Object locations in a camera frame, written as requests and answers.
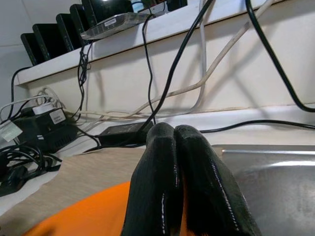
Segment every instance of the black power adapter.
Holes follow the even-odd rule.
[[[143,124],[144,122],[110,126],[97,137],[102,146],[117,145],[119,143],[124,143],[124,145],[144,144],[153,123],[151,121],[143,130],[138,132]]]

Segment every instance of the metal sink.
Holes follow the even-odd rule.
[[[214,147],[263,236],[315,236],[315,147]]]

